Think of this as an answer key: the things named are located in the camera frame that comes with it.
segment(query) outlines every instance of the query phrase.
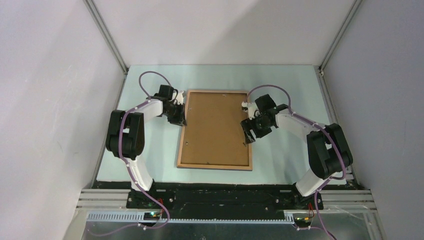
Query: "picture frame back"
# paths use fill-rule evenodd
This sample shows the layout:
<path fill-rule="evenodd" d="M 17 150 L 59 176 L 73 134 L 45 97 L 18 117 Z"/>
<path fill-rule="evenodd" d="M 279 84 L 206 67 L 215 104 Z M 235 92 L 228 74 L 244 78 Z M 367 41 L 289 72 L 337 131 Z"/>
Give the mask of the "picture frame back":
<path fill-rule="evenodd" d="M 252 171 L 252 145 L 240 122 L 247 91 L 188 90 L 181 129 L 178 168 Z"/>

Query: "light blue table surface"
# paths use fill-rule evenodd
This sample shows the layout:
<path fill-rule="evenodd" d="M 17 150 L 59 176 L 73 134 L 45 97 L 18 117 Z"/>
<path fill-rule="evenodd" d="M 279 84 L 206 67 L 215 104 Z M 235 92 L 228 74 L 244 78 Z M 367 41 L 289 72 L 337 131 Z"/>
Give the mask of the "light blue table surface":
<path fill-rule="evenodd" d="M 293 109 L 316 122 L 329 124 L 315 69 L 311 65 L 132 65 L 129 69 L 119 110 L 128 110 L 146 99 L 138 80 L 145 71 L 157 71 L 168 78 L 178 90 L 245 90 L 263 85 L 278 85 L 288 91 Z M 143 87 L 151 95 L 160 84 L 160 76 L 146 74 Z M 251 101 L 270 94 L 277 105 L 287 104 L 286 95 L 275 88 L 253 92 Z M 157 117 L 145 124 L 145 147 L 142 153 L 146 166 L 156 182 L 213 184 L 293 184 L 309 169 L 307 145 L 292 133 L 279 128 L 252 144 L 253 170 L 215 170 L 177 168 L 181 127 L 169 124 L 166 117 Z M 105 151 L 98 181 L 129 181 L 124 163 Z M 345 184 L 333 180 L 330 184 Z"/>

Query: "robotic arm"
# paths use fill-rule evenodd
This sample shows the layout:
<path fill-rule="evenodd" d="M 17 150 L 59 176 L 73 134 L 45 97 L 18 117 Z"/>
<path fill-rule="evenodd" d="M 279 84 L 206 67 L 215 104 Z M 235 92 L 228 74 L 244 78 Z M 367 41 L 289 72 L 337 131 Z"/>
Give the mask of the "robotic arm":
<path fill-rule="evenodd" d="M 168 122 L 171 124 L 186 126 L 184 97 L 184 91 L 178 91 L 168 85 L 161 85 L 158 93 L 135 112 L 129 113 L 125 119 L 124 129 L 128 129 L 128 132 L 122 134 L 122 156 L 131 159 L 127 167 L 131 168 L 135 181 L 145 191 L 150 189 L 153 178 L 147 171 L 145 160 L 141 156 L 145 146 L 144 124 L 154 117 L 167 116 Z M 117 158 L 120 157 L 119 134 L 124 114 L 123 110 L 112 111 L 107 130 L 106 149 Z M 131 181 L 131 187 L 138 191 L 138 187 L 133 181 Z"/>
<path fill-rule="evenodd" d="M 353 162 L 342 128 L 336 123 L 309 125 L 295 117 L 287 105 L 277 106 L 269 94 L 259 97 L 254 103 L 243 102 L 241 109 L 248 114 L 248 118 L 241 122 L 246 144 L 255 142 L 252 131 L 257 138 L 262 138 L 272 132 L 272 126 L 284 128 L 307 143 L 310 169 L 294 184 L 293 191 L 297 198 L 310 196 L 329 177 L 342 171 L 334 148 L 327 148 L 326 144 L 330 144 L 329 140 L 315 126 L 319 126 L 329 133 L 336 143 L 345 167 L 350 166 Z"/>

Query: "white wall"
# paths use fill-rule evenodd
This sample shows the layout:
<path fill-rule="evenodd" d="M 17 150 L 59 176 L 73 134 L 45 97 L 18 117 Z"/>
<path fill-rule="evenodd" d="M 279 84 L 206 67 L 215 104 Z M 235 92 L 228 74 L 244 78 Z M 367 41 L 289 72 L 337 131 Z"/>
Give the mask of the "white wall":
<path fill-rule="evenodd" d="M 364 1 L 324 70 L 389 239 L 423 239 L 424 1 Z"/>
<path fill-rule="evenodd" d="M 82 0 L 0 6 L 0 239 L 62 239 L 123 75 Z"/>
<path fill-rule="evenodd" d="M 129 65 L 319 65 L 354 0 L 95 2 Z"/>

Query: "wire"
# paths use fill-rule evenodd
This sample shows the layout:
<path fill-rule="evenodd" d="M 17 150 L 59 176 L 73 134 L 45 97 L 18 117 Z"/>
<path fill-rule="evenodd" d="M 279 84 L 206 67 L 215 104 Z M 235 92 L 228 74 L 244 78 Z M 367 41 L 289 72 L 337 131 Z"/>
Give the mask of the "wire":
<path fill-rule="evenodd" d="M 293 226 L 293 228 L 295 228 L 297 231 L 299 231 L 299 230 L 311 230 L 311 229 L 319 229 L 319 230 L 324 231 L 324 229 L 322 229 L 319 226 L 298 227 L 296 224 L 293 224 L 291 226 Z M 334 240 L 337 240 L 336 237 L 331 232 L 328 232 L 328 233 L 329 233 L 330 237 L 332 237 Z"/>
<path fill-rule="evenodd" d="M 140 85 L 140 88 L 141 88 L 141 90 L 143 90 L 143 92 L 147 95 L 147 98 L 148 99 L 150 99 L 150 94 L 145 90 L 145 88 L 142 86 L 142 77 L 143 77 L 143 75 L 145 75 L 145 74 L 156 74 L 156 75 L 159 75 L 159 76 L 161 76 L 163 79 L 165 79 L 165 81 L 168 83 L 168 85 L 169 86 L 171 86 L 172 87 L 172 85 L 171 85 L 171 83 L 170 83 L 170 81 L 168 81 L 168 79 L 164 76 L 164 75 L 162 75 L 162 74 L 160 74 L 159 72 L 157 72 L 157 71 L 145 71 L 145 72 L 143 72 L 142 74 L 140 74 L 140 76 L 138 77 L 138 84 Z"/>
<path fill-rule="evenodd" d="M 289 93 L 285 89 L 283 89 L 282 87 L 279 87 L 277 85 L 272 85 L 272 84 L 264 84 L 264 85 L 257 86 L 257 87 L 255 87 L 255 88 L 253 88 L 252 90 L 249 91 L 245 101 L 247 102 L 249 95 L 251 93 L 253 93 L 253 91 L 255 91 L 256 89 L 264 88 L 264 87 L 276 88 L 276 89 L 283 91 L 288 98 L 288 104 L 287 104 L 288 107 L 287 108 L 288 108 L 288 111 L 290 112 L 290 114 L 293 117 L 301 120 L 302 122 L 304 122 L 308 125 L 311 125 L 312 127 L 320 130 L 325 135 L 325 137 L 327 137 L 327 139 L 329 140 L 329 142 L 331 143 L 331 146 L 333 147 L 333 149 L 335 151 L 335 154 L 337 155 L 338 161 L 340 162 L 340 165 L 341 165 L 342 176 L 341 177 L 330 176 L 326 181 L 324 181 L 324 183 L 321 186 L 319 186 L 317 188 L 317 190 L 315 191 L 314 196 L 313 196 L 313 201 L 315 203 L 315 209 L 316 209 L 316 215 L 318 216 L 319 221 L 321 222 L 321 226 L 322 226 L 322 228 L 319 228 L 319 229 L 323 230 L 328 235 L 328 237 L 330 237 L 334 240 L 337 240 L 336 237 L 334 237 L 334 235 L 326 229 L 326 226 L 324 225 L 323 219 L 321 218 L 320 210 L 318 208 L 318 192 L 321 191 L 321 189 L 323 189 L 323 187 L 325 187 L 330 182 L 330 180 L 343 180 L 343 179 L 345 179 L 345 177 L 346 177 L 346 167 L 345 167 L 345 163 L 343 162 L 342 155 L 340 154 L 340 151 L 337 148 L 336 143 L 334 142 L 334 140 L 332 139 L 330 134 L 324 128 L 319 126 L 316 122 L 314 122 L 314 121 L 312 121 L 312 120 L 310 120 L 310 119 L 308 119 L 308 118 L 306 118 L 306 117 L 304 117 L 304 116 L 302 116 L 302 115 L 300 115 L 300 114 L 298 114 L 298 113 L 296 113 L 292 110 L 292 99 L 290 98 Z"/>
<path fill-rule="evenodd" d="M 309 218 L 314 218 L 315 217 L 315 212 L 314 212 L 314 208 L 312 207 L 312 204 L 309 203 L 308 204 L 308 208 L 309 208 Z"/>
<path fill-rule="evenodd" d="M 161 204 L 164 204 L 164 201 L 162 200 L 162 198 L 159 198 L 158 200 Z M 163 213 L 164 213 L 164 209 L 162 208 L 162 210 L 160 210 L 160 214 L 163 214 Z"/>
<path fill-rule="evenodd" d="M 124 230 L 126 228 L 135 227 L 135 226 L 140 226 L 140 224 L 139 223 L 130 223 L 130 224 L 121 226 L 120 228 L 117 228 L 117 229 L 115 229 L 113 231 L 110 231 L 110 232 L 107 232 L 107 233 L 94 233 L 94 232 L 91 232 L 90 229 L 88 229 L 88 228 L 87 228 L 87 232 L 89 234 L 93 235 L 94 237 L 105 237 L 105 236 L 109 236 L 109 235 L 115 234 L 115 233 L 117 233 L 117 232 L 119 232 L 121 230 Z"/>
<path fill-rule="evenodd" d="M 120 129 L 119 129 L 119 138 L 118 138 L 118 153 L 119 153 L 119 158 L 125 163 L 126 165 L 126 169 L 128 170 L 129 173 L 129 177 L 131 178 L 132 182 L 137 186 L 137 188 L 149 199 L 151 199 L 153 202 L 155 202 L 157 205 L 159 205 L 165 212 L 166 212 L 166 221 L 165 223 L 163 223 L 162 225 L 159 226 L 146 226 L 144 225 L 144 228 L 146 229 L 159 229 L 162 228 L 163 226 L 165 226 L 170 220 L 170 212 L 168 211 L 168 209 L 162 204 L 160 203 L 158 200 L 156 200 L 154 197 L 150 196 L 144 189 L 143 187 L 138 183 L 138 181 L 136 180 L 136 178 L 133 175 L 133 172 L 131 171 L 130 168 L 130 164 L 128 162 L 128 160 L 122 155 L 122 135 L 124 132 L 124 125 L 125 125 L 125 120 L 127 119 L 128 114 L 134 112 L 136 109 L 141 108 L 145 105 L 147 105 L 150 102 L 150 100 L 147 100 L 133 108 L 131 108 L 130 110 L 126 111 L 125 114 L 122 117 L 122 121 L 120 124 Z"/>
<path fill-rule="evenodd" d="M 178 89 L 174 88 L 174 89 L 173 89 L 173 91 L 172 91 L 172 93 L 174 93 L 174 92 L 175 92 L 175 97 L 171 100 L 171 102 L 172 102 L 173 104 L 175 104 L 175 100 L 177 99 L 177 96 L 178 96 Z"/>

